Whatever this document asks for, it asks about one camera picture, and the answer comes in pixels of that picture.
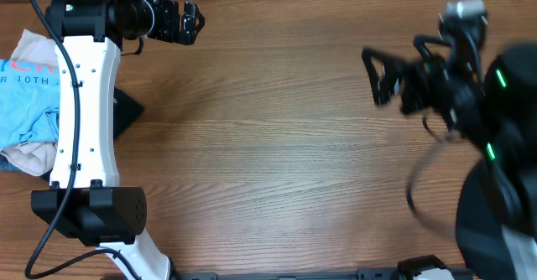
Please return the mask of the light blue printed t-shirt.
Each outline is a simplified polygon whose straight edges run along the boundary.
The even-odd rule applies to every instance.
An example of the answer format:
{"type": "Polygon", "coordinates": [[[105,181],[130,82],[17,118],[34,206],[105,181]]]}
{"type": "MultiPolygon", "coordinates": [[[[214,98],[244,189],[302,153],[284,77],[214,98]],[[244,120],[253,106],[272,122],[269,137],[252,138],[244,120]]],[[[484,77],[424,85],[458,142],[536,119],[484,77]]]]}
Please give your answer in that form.
{"type": "Polygon", "coordinates": [[[55,66],[1,61],[1,147],[59,136],[60,75],[55,66]]]}

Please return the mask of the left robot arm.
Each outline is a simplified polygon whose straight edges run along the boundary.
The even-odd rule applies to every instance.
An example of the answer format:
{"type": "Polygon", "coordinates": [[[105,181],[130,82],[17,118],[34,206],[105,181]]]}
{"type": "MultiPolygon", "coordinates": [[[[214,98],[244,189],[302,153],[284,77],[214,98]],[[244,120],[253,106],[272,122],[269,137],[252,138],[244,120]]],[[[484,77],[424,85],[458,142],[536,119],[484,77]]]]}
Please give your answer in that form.
{"type": "Polygon", "coordinates": [[[48,232],[108,256],[126,279],[178,278],[147,232],[143,190],[120,184],[113,94],[124,40],[191,45],[204,16],[170,0],[51,0],[37,15],[55,42],[60,119],[50,186],[31,194],[33,212],[48,232]]]}

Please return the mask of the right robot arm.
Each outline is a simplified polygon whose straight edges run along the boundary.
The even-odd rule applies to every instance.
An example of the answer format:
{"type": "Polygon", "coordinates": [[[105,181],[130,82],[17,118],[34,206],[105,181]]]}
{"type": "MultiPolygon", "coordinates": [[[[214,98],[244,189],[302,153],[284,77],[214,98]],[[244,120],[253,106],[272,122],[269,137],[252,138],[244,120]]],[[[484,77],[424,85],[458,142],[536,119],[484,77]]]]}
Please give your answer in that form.
{"type": "Polygon", "coordinates": [[[401,112],[430,108],[482,155],[459,197],[455,238],[467,269],[481,279],[536,277],[536,44],[512,44],[480,86],[450,59],[421,49],[407,61],[362,51],[373,100],[389,103],[401,85],[401,112]]]}

